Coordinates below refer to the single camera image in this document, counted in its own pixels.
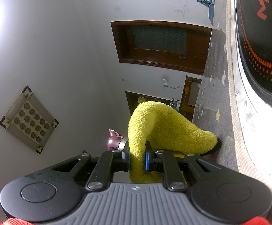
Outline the pink metallic thermos bottle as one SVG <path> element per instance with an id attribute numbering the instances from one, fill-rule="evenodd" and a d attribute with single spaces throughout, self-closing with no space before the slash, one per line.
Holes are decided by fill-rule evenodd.
<path id="1" fill-rule="evenodd" d="M 123 151 L 127 142 L 128 142 L 128 137 L 119 134 L 112 128 L 109 129 L 107 150 Z"/>

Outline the yellow microfiber cloth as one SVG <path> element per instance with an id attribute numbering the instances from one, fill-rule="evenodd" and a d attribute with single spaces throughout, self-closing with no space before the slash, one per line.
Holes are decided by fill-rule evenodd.
<path id="1" fill-rule="evenodd" d="M 158 183 L 162 175 L 145 169 L 146 142 L 154 150 L 168 150 L 175 157 L 206 154 L 215 149 L 217 137 L 201 130 L 169 105 L 148 101 L 139 104 L 128 124 L 129 177 L 132 183 Z"/>

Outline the dark wooden shelf unit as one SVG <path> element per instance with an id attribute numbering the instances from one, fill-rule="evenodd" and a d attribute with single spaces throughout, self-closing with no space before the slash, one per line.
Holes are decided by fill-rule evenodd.
<path id="1" fill-rule="evenodd" d="M 174 118 L 179 117 L 179 114 L 171 108 L 170 100 L 158 102 L 152 97 L 145 97 L 143 102 L 139 102 L 138 99 L 133 99 L 135 108 L 131 112 L 128 124 L 129 137 L 136 134 L 144 137 L 159 136 L 174 132 Z"/>

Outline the brown wooden side table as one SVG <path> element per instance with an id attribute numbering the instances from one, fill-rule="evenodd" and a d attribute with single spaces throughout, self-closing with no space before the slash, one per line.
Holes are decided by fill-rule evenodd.
<path id="1" fill-rule="evenodd" d="M 192 121 L 195 110 L 195 104 L 199 94 L 201 79 L 186 76 L 179 113 Z"/>

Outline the light green electric kettle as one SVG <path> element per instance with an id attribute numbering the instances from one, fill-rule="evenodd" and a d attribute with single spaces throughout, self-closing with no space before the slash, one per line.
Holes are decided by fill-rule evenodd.
<path id="1" fill-rule="evenodd" d="M 175 109 L 176 111 L 179 112 L 180 110 L 180 100 L 175 100 L 175 99 L 172 99 L 171 103 L 170 103 L 170 106 Z"/>

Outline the grey star-patterned mattress cover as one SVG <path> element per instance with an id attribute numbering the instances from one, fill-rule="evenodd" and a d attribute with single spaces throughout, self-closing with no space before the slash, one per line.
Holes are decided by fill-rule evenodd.
<path id="1" fill-rule="evenodd" d="M 192 122 L 214 133 L 220 141 L 220 149 L 206 158 L 238 171 L 229 98 L 226 2 L 214 0 L 208 56 Z"/>

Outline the square ceiling light fixture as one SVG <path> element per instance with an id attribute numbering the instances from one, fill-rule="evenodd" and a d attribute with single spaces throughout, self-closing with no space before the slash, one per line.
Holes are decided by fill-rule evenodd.
<path id="1" fill-rule="evenodd" d="M 21 91 L 0 121 L 6 131 L 38 154 L 58 124 L 29 86 Z"/>

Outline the brown wooden door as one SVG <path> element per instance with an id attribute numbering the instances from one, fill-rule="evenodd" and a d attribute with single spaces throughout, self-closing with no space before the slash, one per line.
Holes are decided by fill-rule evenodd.
<path id="1" fill-rule="evenodd" d="M 202 75 L 211 28 L 168 21 L 112 21 L 119 62 Z"/>

